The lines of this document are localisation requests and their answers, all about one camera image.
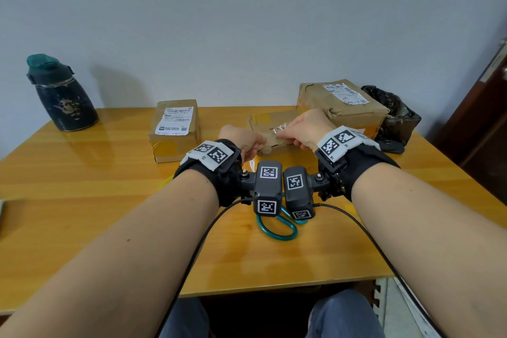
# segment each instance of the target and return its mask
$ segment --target teal scissors handle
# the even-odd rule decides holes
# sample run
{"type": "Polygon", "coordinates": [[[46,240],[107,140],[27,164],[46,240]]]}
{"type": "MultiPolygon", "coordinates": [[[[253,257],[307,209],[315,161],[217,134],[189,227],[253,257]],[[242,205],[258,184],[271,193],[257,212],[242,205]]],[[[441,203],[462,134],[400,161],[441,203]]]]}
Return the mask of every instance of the teal scissors handle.
{"type": "MultiPolygon", "coordinates": [[[[285,207],[281,207],[282,208],[282,212],[284,214],[286,214],[288,216],[289,219],[292,219],[290,217],[290,214],[288,213],[288,211],[285,209],[285,207]]],[[[264,226],[264,224],[262,223],[262,219],[259,215],[257,215],[257,224],[259,225],[259,227],[261,228],[261,230],[267,235],[269,236],[270,238],[273,238],[273,239],[276,239],[277,241],[291,241],[293,240],[295,237],[298,236],[298,228],[295,226],[294,223],[292,223],[290,220],[282,217],[282,215],[278,215],[276,217],[276,219],[278,219],[280,222],[282,222],[284,225],[288,226],[291,230],[292,230],[292,234],[289,234],[289,235],[280,235],[280,234],[277,234],[275,232],[272,232],[271,230],[269,230],[266,226],[264,226]]],[[[306,222],[308,222],[308,220],[294,220],[292,219],[295,223],[297,224],[305,224],[306,222]]]]}

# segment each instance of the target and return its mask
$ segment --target hand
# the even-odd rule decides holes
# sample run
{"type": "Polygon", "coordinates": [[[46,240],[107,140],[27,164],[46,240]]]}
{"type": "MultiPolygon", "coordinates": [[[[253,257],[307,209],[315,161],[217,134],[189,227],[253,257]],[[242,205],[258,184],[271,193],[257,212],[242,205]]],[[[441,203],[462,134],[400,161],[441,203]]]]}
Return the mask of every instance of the hand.
{"type": "Polygon", "coordinates": [[[262,134],[240,129],[230,124],[222,127],[219,139],[228,139],[241,149],[243,163],[252,160],[257,155],[257,151],[260,151],[266,144],[266,138],[262,134]]]}
{"type": "Polygon", "coordinates": [[[284,139],[288,144],[294,143],[302,150],[310,148],[315,152],[318,149],[317,143],[335,128],[322,110],[314,108],[294,119],[284,130],[278,132],[276,137],[284,139]]]}

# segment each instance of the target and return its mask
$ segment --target wrist strap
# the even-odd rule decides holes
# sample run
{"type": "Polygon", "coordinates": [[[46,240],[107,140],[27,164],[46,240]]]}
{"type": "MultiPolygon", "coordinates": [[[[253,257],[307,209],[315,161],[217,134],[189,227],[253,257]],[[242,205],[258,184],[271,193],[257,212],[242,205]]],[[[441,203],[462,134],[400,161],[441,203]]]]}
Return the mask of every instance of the wrist strap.
{"type": "Polygon", "coordinates": [[[359,176],[377,163],[398,167],[389,156],[380,151],[377,142],[358,130],[345,126],[329,132],[317,144],[315,152],[318,169],[327,173],[335,184],[333,196],[343,194],[352,200],[352,187],[359,176]]]}
{"type": "Polygon", "coordinates": [[[187,152],[174,178],[185,170],[206,176],[217,191],[220,206],[229,206],[241,193],[241,150],[228,139],[204,141],[187,152]]]}

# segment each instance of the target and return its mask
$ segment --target bottle lid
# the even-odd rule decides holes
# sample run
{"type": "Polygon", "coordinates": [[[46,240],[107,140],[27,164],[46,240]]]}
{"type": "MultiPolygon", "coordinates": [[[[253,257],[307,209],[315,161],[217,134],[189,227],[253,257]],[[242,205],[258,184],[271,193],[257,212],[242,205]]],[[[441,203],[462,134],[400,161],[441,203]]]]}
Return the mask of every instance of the bottle lid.
{"type": "Polygon", "coordinates": [[[45,53],[37,53],[26,58],[29,78],[32,85],[52,86],[71,79],[74,72],[69,66],[61,64],[56,58],[45,53]]]}

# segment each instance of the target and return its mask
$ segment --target black wrist strap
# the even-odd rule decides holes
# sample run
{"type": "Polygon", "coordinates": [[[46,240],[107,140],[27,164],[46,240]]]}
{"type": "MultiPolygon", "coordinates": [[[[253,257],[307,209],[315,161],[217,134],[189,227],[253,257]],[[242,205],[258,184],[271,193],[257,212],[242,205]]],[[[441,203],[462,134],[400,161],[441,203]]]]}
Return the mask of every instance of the black wrist strap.
{"type": "Polygon", "coordinates": [[[206,176],[217,191],[220,206],[229,206],[241,194],[241,150],[228,139],[219,139],[216,142],[225,144],[233,151],[214,171],[204,166],[198,159],[188,158],[174,173],[174,178],[185,170],[195,170],[206,176]]]}
{"type": "Polygon", "coordinates": [[[315,152],[315,156],[318,158],[319,172],[328,174],[334,184],[338,186],[337,190],[341,191],[348,200],[352,200],[354,183],[370,167],[378,163],[387,163],[400,168],[382,151],[366,144],[360,144],[348,150],[335,163],[331,163],[320,149],[315,152]]]}

